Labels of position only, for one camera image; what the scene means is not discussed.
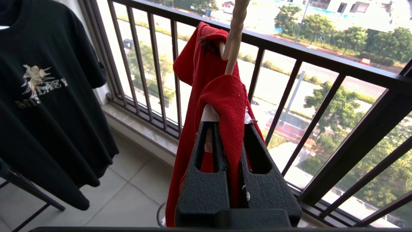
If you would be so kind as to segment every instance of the street lamp pole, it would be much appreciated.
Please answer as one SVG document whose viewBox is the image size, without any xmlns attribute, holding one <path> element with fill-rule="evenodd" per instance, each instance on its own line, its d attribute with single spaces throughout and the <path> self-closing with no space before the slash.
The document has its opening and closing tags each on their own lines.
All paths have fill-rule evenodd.
<svg viewBox="0 0 412 232">
<path fill-rule="evenodd" d="M 306 9 L 305 9 L 305 12 L 303 13 L 302 21 L 300 22 L 299 28 L 297 29 L 297 32 L 296 32 L 295 43 L 297 42 L 297 38 L 299 37 L 299 32 L 300 32 L 300 29 L 302 27 L 302 22 L 305 19 L 306 11 L 308 10 L 309 6 L 310 6 L 310 0 L 308 0 L 307 3 L 306 3 Z"/>
</svg>

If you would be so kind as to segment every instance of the green tree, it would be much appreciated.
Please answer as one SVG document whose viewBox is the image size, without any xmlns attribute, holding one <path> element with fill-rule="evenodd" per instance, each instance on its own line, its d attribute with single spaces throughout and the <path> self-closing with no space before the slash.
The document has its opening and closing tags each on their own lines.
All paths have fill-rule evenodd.
<svg viewBox="0 0 412 232">
<path fill-rule="evenodd" d="M 310 44 L 319 37 L 328 37 L 335 28 L 327 17 L 320 14 L 306 16 L 302 24 L 302 35 L 310 40 Z"/>
<path fill-rule="evenodd" d="M 314 90 L 314 96 L 305 98 L 305 107 L 314 106 L 317 110 L 330 87 L 331 84 L 326 82 L 322 84 L 322 89 Z M 360 120 L 363 112 L 355 113 L 355 109 L 359 107 L 354 102 L 356 95 L 356 93 L 342 88 L 338 90 L 319 121 L 318 128 L 323 133 L 315 138 L 316 156 L 300 163 L 298 166 L 300 169 L 314 175 L 348 135 L 346 129 L 352 129 Z M 332 132 L 325 133 L 325 127 L 330 127 Z M 409 118 L 406 117 L 337 183 L 337 187 L 344 191 L 349 189 L 411 135 L 412 125 Z M 411 189 L 412 151 L 408 151 L 354 196 L 378 207 L 383 207 Z M 412 218 L 412 206 L 392 214 L 394 213 L 401 218 Z"/>
<path fill-rule="evenodd" d="M 409 138 L 412 135 L 411 131 L 412 125 L 404 119 L 349 172 L 349 175 L 364 176 Z M 402 196 L 412 189 L 411 162 L 412 152 L 409 151 L 358 191 L 355 196 L 379 207 Z"/>
<path fill-rule="evenodd" d="M 304 108 L 314 107 L 317 111 L 332 87 L 331 82 L 321 84 L 321 89 L 313 90 L 313 96 L 305 97 Z M 330 127 L 335 132 L 352 129 L 362 118 L 363 112 L 356 112 L 360 104 L 355 102 L 358 95 L 355 92 L 346 90 L 341 86 L 333 97 L 332 101 L 321 116 L 318 129 L 320 130 L 317 138 Z"/>
<path fill-rule="evenodd" d="M 275 26 L 282 28 L 281 36 L 283 33 L 290 36 L 294 35 L 297 29 L 297 18 L 294 17 L 294 15 L 301 11 L 301 8 L 298 6 L 283 5 L 279 7 L 279 9 L 280 11 L 274 19 Z"/>
<path fill-rule="evenodd" d="M 155 70 L 155 63 L 153 58 L 152 48 L 142 42 L 140 44 L 140 52 L 142 55 L 143 67 L 145 69 L 145 73 L 152 75 L 153 77 L 156 76 Z M 127 53 L 127 60 L 129 63 L 130 73 L 134 76 L 140 76 L 139 69 L 137 66 L 137 57 L 134 47 L 132 47 L 131 51 Z M 160 64 L 160 74 L 162 83 L 166 81 L 166 77 L 168 74 L 173 73 L 173 64 L 170 62 L 166 54 L 161 54 L 159 56 L 159 64 Z"/>
<path fill-rule="evenodd" d="M 338 31 L 335 34 L 335 44 L 338 48 L 346 50 L 361 51 L 366 44 L 367 35 L 365 30 L 359 26 L 351 26 L 346 30 Z"/>
<path fill-rule="evenodd" d="M 380 31 L 378 34 L 373 36 L 373 43 L 369 49 L 373 54 L 380 57 L 380 59 L 378 59 L 379 67 L 386 57 L 394 57 L 398 54 L 398 48 L 399 42 L 392 33 Z"/>
<path fill-rule="evenodd" d="M 392 36 L 398 41 L 398 47 L 394 59 L 400 62 L 408 62 L 412 57 L 412 34 L 408 28 L 398 27 Z"/>
<path fill-rule="evenodd" d="M 198 11 L 219 9 L 215 0 L 192 0 L 191 2 Z"/>
</svg>

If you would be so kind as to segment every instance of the red towel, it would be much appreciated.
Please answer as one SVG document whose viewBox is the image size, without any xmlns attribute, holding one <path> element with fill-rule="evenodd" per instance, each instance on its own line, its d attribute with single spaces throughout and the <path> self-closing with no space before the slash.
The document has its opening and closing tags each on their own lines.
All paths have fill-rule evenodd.
<svg viewBox="0 0 412 232">
<path fill-rule="evenodd" d="M 175 225 L 175 208 L 181 183 L 192 154 L 203 108 L 210 104 L 219 114 L 220 136 L 229 162 L 229 188 L 231 207 L 238 202 L 239 161 L 243 144 L 245 109 L 254 118 L 245 85 L 239 78 L 236 63 L 232 75 L 224 75 L 227 61 L 220 57 L 219 42 L 225 42 L 227 32 L 201 22 L 190 37 L 182 53 L 173 64 L 179 79 L 192 86 L 185 125 L 180 136 L 166 205 L 166 225 Z M 202 172 L 213 172 L 210 153 L 203 155 Z"/>
</svg>

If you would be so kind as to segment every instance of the floor tile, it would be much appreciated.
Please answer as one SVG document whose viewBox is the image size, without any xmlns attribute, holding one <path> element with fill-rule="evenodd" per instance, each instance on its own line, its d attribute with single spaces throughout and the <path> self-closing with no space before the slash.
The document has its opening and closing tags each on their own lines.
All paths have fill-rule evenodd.
<svg viewBox="0 0 412 232">
<path fill-rule="evenodd" d="M 127 184 L 86 226 L 157 227 L 159 204 Z"/>
<path fill-rule="evenodd" d="M 11 229 L 18 227 L 45 204 L 13 184 L 0 189 L 0 218 Z"/>
<path fill-rule="evenodd" d="M 110 168 L 126 180 L 130 180 L 147 161 L 150 155 L 145 150 L 113 133 L 119 154 L 115 155 Z"/>
<path fill-rule="evenodd" d="M 162 204 L 167 200 L 172 171 L 171 166 L 152 159 L 130 180 L 130 183 L 158 204 Z"/>
<path fill-rule="evenodd" d="M 6 225 L 6 223 L 0 218 L 0 231 L 1 232 L 10 232 L 11 229 Z"/>
<path fill-rule="evenodd" d="M 56 208 L 50 207 L 37 216 L 22 231 L 41 226 L 84 226 L 101 210 L 127 183 L 114 171 L 107 169 L 105 175 L 100 178 L 99 187 L 85 185 L 80 190 L 90 201 L 90 208 L 81 211 L 69 206 L 62 201 L 59 203 L 66 207 L 60 212 Z"/>
</svg>

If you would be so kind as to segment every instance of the metal balcony railing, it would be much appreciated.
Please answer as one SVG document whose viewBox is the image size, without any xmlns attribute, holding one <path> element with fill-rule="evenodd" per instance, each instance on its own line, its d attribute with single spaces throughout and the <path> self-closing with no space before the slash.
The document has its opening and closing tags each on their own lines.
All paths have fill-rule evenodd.
<svg viewBox="0 0 412 232">
<path fill-rule="evenodd" d="M 197 26 L 200 21 L 229 30 L 229 26 L 220 22 L 212 21 L 199 17 L 197 15 L 188 14 L 185 12 L 171 9 L 162 5 L 146 2 L 143 0 L 108 0 L 108 6 L 112 17 L 113 25 L 116 32 L 118 45 L 120 47 L 124 68 L 126 70 L 127 80 L 131 88 L 131 97 L 124 93 L 123 86 L 120 83 L 119 73 L 114 62 L 112 52 L 110 50 L 105 27 L 98 9 L 96 0 L 80 1 L 82 10 L 87 15 L 87 24 L 92 29 L 92 39 L 97 46 L 96 50 L 99 58 L 104 63 L 108 71 L 108 79 L 110 82 L 111 95 L 108 99 L 118 106 L 128 110 L 130 113 L 142 118 L 148 123 L 153 124 L 170 136 L 179 138 L 182 128 L 181 118 L 181 102 L 180 102 L 180 87 L 179 79 L 175 76 L 176 87 L 176 105 L 177 105 L 177 122 L 173 122 L 166 117 L 164 90 L 161 81 L 159 52 L 157 48 L 154 14 L 170 19 L 171 41 L 170 46 L 173 48 L 173 59 L 178 56 L 178 34 L 177 22 Z M 138 67 L 140 70 L 141 83 L 143 84 L 143 92 L 145 102 L 139 102 L 134 90 L 132 76 L 128 65 L 126 53 L 123 48 L 123 40 L 121 37 L 117 16 L 115 13 L 114 3 L 124 5 L 127 10 L 130 23 L 130 30 L 133 36 L 133 44 L 136 52 Z M 136 25 L 133 15 L 133 8 L 145 11 L 147 13 L 148 26 L 150 29 L 150 39 L 154 58 L 155 77 L 159 93 L 161 112 L 154 112 L 150 105 L 150 96 L 147 89 L 145 78 L 145 69 L 139 48 L 139 38 L 136 32 Z M 353 62 L 340 57 L 325 54 L 319 51 L 311 50 L 296 44 L 288 43 L 282 40 L 254 33 L 251 31 L 243 31 L 242 42 L 258 47 L 257 57 L 255 60 L 254 70 L 251 78 L 250 87 L 248 90 L 249 101 L 255 92 L 255 87 L 258 81 L 260 67 L 265 51 L 275 52 L 296 60 L 289 80 L 283 92 L 283 96 L 278 104 L 278 109 L 283 109 L 287 99 L 293 88 L 296 76 L 303 62 L 310 63 L 322 68 L 326 68 L 337 72 L 339 75 L 334 81 L 331 89 L 327 93 L 321 106 L 316 111 L 308 128 L 302 135 L 300 142 L 297 144 L 292 156 L 287 162 L 285 168 L 281 170 L 283 176 L 286 175 L 292 163 L 298 156 L 300 150 L 304 147 L 313 130 L 315 129 L 319 119 L 332 101 L 332 98 L 338 91 L 344 79 L 348 76 L 372 83 L 386 88 L 381 97 L 373 104 L 370 110 L 363 116 L 362 120 L 349 133 L 339 148 L 331 154 L 331 157 L 317 172 L 310 183 L 302 190 L 294 188 L 291 184 L 292 191 L 301 203 L 303 210 L 313 217 L 321 220 L 330 226 L 369 226 L 371 222 L 383 217 L 384 215 L 398 209 L 399 207 L 412 201 L 412 192 L 408 192 L 403 197 L 400 197 L 390 204 L 381 207 L 376 212 L 372 213 L 363 220 L 359 220 L 352 215 L 338 209 L 347 199 L 353 196 L 357 191 L 369 183 L 373 178 L 382 173 L 387 167 L 398 160 L 403 154 L 412 148 L 412 137 L 403 142 L 397 149 L 391 152 L 384 160 L 376 165 L 370 172 L 361 178 L 355 185 L 344 192 L 338 200 L 329 204 L 321 198 L 332 189 L 365 155 L 385 137 L 401 120 L 412 111 L 412 79 L 410 76 L 411 64 L 404 68 L 400 74 L 391 73 L 370 66 L 365 66 L 357 62 Z M 279 123 L 282 110 L 277 110 L 267 137 L 266 144 L 275 131 Z"/>
</svg>

